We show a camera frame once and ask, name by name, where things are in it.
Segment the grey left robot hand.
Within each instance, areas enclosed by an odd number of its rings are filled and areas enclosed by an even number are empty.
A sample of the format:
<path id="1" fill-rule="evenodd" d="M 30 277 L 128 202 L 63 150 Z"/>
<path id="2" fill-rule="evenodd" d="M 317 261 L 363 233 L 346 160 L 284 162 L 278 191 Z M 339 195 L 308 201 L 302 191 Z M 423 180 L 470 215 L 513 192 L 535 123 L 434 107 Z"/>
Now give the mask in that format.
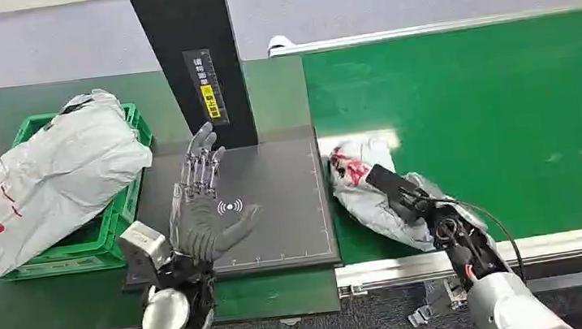
<path id="1" fill-rule="evenodd" d="M 261 206 L 246 205 L 231 225 L 218 213 L 218 172 L 226 149 L 215 149 L 217 134 L 204 123 L 189 141 L 179 181 L 174 185 L 169 241 L 176 253 L 198 262 L 215 262 L 250 236 Z"/>

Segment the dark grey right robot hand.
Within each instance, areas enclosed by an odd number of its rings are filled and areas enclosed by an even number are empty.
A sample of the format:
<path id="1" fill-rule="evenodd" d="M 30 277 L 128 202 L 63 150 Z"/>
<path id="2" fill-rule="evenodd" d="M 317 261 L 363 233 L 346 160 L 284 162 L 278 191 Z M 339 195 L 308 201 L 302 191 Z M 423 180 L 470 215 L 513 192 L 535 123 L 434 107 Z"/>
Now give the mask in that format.
<path id="1" fill-rule="evenodd" d="M 417 179 L 406 180 L 377 164 L 369 171 L 365 182 L 386 196 L 390 208 L 407 225 L 412 225 L 418 219 L 426 222 L 433 215 L 435 205 Z"/>

